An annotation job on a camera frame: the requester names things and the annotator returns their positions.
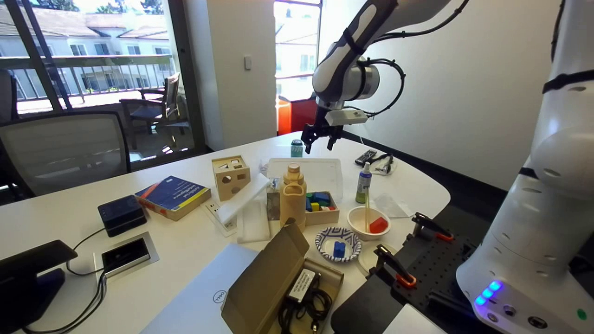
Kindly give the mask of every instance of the plastic bottle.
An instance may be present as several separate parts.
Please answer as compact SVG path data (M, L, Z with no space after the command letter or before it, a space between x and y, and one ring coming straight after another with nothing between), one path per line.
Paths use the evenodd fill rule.
M279 225L294 223L304 230L305 184L298 166L287 167L279 188Z
M354 203L365 205L369 197L369 188L370 188L370 173L369 173L369 164L365 164L363 171L357 173Z

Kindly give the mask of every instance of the black cable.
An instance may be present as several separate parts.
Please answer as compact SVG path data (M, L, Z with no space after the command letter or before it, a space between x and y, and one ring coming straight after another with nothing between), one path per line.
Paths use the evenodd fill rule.
M376 117L376 115L387 112L387 110L402 97L406 75L404 75L404 71L402 71L400 65L396 65L393 60L385 60L385 58L380 58L380 60L365 60L365 62L359 62L359 63L361 63L363 67L367 67L367 65L385 65L385 67L391 67L391 69L400 76L400 88L398 88L396 95L393 97L393 101L391 101L385 108L382 108L380 112L365 112L367 117L370 119L370 117Z
M550 62L554 60L554 52L556 52L556 38L558 38L558 25L560 25L562 13L563 13L563 0L558 4L558 12L556 12L554 32L550 41Z
M90 303L70 323L66 323L66 325L62 325L59 329L51 329L51 331L31 331L27 327L23 327L21 331L25 334L66 334L66 333L72 333L75 327L79 327L83 321L86 321L96 312L96 308L103 303L105 286L107 286L105 273L101 273L98 277L96 290L94 290L94 295L92 295Z
M291 321L302 320L304 314L311 318L309 331L317 333L318 323L326 320L331 297L318 288L320 275L317 275L305 292L304 299L296 303L294 299L285 299L278 310L278 325L281 334L291 334Z
M75 251L81 243L85 243L86 240L94 238L96 234L99 234L99 232L103 232L103 230L105 230L105 229L94 230L92 234L88 234L86 238L83 238L79 243L75 243L72 251ZM68 262L66 262L66 271L68 271L70 275L75 275L75 277L90 277L90 275L99 273L101 269L88 271L88 273L77 273L77 271L73 271L73 269L70 268L70 260L68 260Z
M450 21L454 21L463 8L467 6L469 0L463 0L443 23L439 23L437 26L430 28L430 30L421 30L421 32L391 32L391 34L383 34L380 36L374 43L378 41L387 41L387 39L404 39L404 38L419 38L419 36L428 36L435 30L441 30L443 26L447 26Z

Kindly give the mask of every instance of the book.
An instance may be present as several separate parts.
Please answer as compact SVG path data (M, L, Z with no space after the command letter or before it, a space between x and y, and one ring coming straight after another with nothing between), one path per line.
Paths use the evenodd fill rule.
M192 208L205 203L209 199L209 190L183 179L166 177L161 182L137 192L135 197L144 208L177 221Z

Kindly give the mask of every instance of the laptop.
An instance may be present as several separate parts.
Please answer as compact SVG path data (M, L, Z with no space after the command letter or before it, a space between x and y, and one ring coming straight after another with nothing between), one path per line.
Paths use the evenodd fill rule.
M220 308L228 288L237 281L257 253L228 245L163 312L142 329L144 334L209 333L228 334Z

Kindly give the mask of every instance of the bowl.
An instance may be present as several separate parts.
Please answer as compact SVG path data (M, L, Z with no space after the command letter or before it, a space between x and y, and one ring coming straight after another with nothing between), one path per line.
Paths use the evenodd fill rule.
M333 255L335 242L344 245L341 256ZM359 242L352 230L330 227L317 236L315 249L328 262L346 264L357 256Z
M367 225L376 219L385 219L387 227L382 232L372 234ZM389 219L382 212L365 206L356 206L348 212L348 225L359 240L380 240L391 227Z

